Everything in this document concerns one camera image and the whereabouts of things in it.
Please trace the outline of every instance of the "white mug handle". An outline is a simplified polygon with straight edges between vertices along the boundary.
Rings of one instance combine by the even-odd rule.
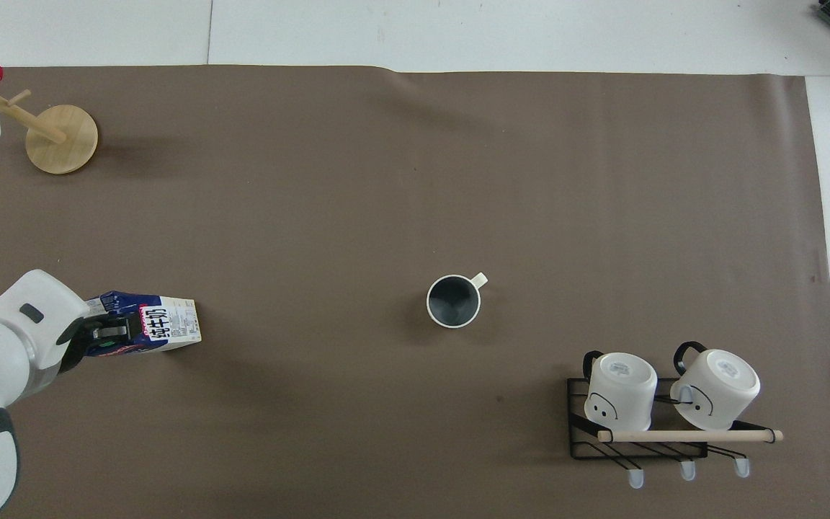
[[[482,272],[478,273],[474,278],[470,280],[470,283],[473,283],[473,286],[476,287],[476,290],[482,288],[482,285],[485,285],[485,283],[487,282],[488,278],[485,277],[485,275]]]

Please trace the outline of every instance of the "white table surface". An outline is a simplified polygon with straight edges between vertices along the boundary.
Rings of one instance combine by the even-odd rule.
[[[0,65],[809,76],[830,250],[830,27],[791,0],[0,0]]]

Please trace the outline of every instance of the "brown mat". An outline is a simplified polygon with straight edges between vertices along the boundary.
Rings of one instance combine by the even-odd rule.
[[[86,359],[12,408],[3,517],[830,517],[830,292],[803,79],[11,69],[102,143],[67,177],[0,138],[0,292],[197,299],[205,341]],[[488,275],[478,318],[424,309]],[[567,456],[584,352],[671,376],[686,340],[763,389],[784,443]]]

